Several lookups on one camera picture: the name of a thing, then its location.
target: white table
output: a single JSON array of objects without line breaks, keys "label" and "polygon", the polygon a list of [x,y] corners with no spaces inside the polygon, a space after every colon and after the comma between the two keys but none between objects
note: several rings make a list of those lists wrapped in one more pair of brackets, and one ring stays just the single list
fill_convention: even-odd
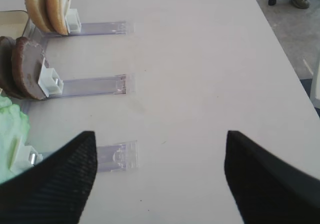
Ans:
[{"label": "white table", "polygon": [[[2,10],[24,0],[0,0]],[[33,106],[30,143],[54,150],[82,130],[137,140],[135,172],[102,173],[82,224],[240,224],[224,175],[240,130],[320,178],[320,120],[255,0],[72,0],[82,22],[129,20],[125,36],[52,40],[62,79],[134,73],[136,93]]]}]

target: concrete floor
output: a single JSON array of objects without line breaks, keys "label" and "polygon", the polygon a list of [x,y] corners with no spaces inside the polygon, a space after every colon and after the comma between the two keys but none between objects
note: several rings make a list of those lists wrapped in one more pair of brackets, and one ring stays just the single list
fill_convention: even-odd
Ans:
[{"label": "concrete floor", "polygon": [[312,78],[320,55],[320,0],[309,0],[306,10],[293,7],[290,0],[277,0],[275,6],[257,1],[298,77]]}]

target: white clip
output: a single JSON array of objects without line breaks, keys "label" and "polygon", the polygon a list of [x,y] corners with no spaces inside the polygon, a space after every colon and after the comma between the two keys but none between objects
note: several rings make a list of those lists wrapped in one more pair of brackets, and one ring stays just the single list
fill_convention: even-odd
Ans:
[{"label": "white clip", "polygon": [[44,159],[42,154],[39,154],[33,146],[25,146],[22,140],[20,138],[15,146],[10,166],[10,171],[16,175],[32,168]]},{"label": "white clip", "polygon": [[60,79],[54,68],[46,68],[45,61],[46,58],[43,58],[38,85],[46,97],[52,94],[62,94],[64,82]]},{"label": "white clip", "polygon": [[68,0],[67,10],[65,13],[65,24],[67,25],[68,33],[81,32],[81,22],[76,8],[70,8],[71,0]]}]

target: round bread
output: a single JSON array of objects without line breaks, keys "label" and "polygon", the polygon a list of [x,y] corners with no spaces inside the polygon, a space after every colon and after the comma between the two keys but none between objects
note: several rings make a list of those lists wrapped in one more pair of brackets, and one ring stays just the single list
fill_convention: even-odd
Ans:
[{"label": "round bread", "polygon": [[41,45],[26,37],[16,39],[12,51],[12,74],[18,88],[25,96],[37,100],[46,99],[46,95],[38,85],[39,75],[45,52]]},{"label": "round bread", "polygon": [[28,11],[30,19],[33,23],[44,32],[54,32],[47,11],[46,11],[46,0],[24,0],[25,7]]},{"label": "round bread", "polygon": [[0,37],[0,88],[11,97],[24,99],[25,96],[18,89],[12,75],[11,55],[16,41],[10,37]]},{"label": "round bread", "polygon": [[49,20],[59,34],[68,35],[65,15],[68,8],[68,0],[46,0],[46,9]]}]

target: chair wheel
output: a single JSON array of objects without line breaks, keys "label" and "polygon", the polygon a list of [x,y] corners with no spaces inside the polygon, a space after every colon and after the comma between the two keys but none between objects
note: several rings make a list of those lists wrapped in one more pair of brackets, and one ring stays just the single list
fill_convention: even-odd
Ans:
[{"label": "chair wheel", "polygon": [[269,0],[269,1],[268,1],[268,4],[269,4],[270,6],[274,6],[274,5],[276,4],[276,1],[277,1],[277,0]]}]

